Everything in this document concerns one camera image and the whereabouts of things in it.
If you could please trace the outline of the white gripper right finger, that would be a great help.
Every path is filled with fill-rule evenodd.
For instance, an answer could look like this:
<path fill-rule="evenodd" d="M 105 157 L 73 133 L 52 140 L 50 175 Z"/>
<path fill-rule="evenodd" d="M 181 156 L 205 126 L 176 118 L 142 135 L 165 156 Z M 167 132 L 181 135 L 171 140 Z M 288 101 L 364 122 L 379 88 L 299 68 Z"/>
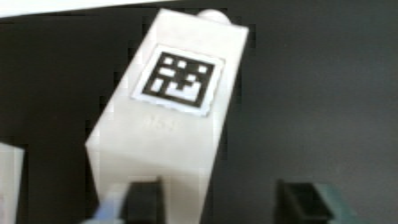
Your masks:
<path fill-rule="evenodd" d="M 277 181 L 274 224 L 356 224 L 356 212 L 329 184 Z"/>

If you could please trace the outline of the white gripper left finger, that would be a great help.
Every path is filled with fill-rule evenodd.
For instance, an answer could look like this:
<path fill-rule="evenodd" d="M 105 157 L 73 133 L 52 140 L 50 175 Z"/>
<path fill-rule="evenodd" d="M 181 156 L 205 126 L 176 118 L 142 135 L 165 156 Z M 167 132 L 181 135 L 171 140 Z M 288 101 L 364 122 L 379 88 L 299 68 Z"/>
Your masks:
<path fill-rule="evenodd" d="M 164 224 L 160 180 L 110 187 L 87 224 Z"/>

